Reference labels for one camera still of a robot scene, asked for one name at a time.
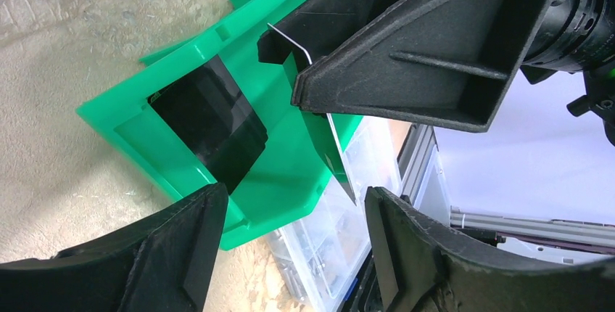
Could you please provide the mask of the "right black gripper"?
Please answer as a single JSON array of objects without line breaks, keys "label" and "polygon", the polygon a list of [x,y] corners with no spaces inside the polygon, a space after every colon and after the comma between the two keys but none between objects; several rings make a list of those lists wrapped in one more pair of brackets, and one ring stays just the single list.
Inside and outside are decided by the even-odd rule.
[{"label": "right black gripper", "polygon": [[582,73],[585,94],[566,108],[574,117],[593,112],[614,142],[614,0],[564,0],[551,6],[521,71],[531,84],[557,72]]}]

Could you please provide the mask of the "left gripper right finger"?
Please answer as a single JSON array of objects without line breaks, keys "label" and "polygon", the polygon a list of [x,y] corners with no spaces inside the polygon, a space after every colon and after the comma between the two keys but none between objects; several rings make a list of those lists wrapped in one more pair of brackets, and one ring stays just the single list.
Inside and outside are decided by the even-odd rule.
[{"label": "left gripper right finger", "polygon": [[612,311],[614,260],[568,266],[473,239],[383,187],[365,212],[386,311]]}]

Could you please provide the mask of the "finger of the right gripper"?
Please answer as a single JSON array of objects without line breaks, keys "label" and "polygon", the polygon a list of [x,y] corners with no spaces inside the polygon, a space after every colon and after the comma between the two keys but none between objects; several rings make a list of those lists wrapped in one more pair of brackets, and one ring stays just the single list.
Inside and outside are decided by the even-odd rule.
[{"label": "finger of the right gripper", "polygon": [[291,102],[485,132],[559,1],[307,0],[290,24],[313,63]]},{"label": "finger of the right gripper", "polygon": [[[355,62],[379,55],[421,66],[503,66],[495,35],[502,0],[307,0],[273,25],[317,61]],[[293,56],[271,30],[258,59]]]}]

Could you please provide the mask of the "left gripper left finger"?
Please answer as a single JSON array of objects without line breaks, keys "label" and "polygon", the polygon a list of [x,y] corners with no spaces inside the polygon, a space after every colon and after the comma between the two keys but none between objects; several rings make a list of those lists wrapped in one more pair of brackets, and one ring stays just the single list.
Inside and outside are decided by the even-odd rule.
[{"label": "left gripper left finger", "polygon": [[3,311],[201,311],[228,206],[216,183],[102,237],[1,265]]}]

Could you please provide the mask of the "green plastic bin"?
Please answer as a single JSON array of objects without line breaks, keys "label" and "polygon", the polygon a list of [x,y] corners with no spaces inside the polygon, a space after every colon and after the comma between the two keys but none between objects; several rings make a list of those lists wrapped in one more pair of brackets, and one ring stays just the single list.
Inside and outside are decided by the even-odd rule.
[{"label": "green plastic bin", "polygon": [[307,0],[231,0],[200,34],[142,58],[141,72],[84,102],[78,115],[172,200],[220,182],[229,193],[220,241],[231,250],[310,214],[328,185],[349,200],[339,156],[361,119],[290,103],[300,58],[261,62],[257,43]]}]

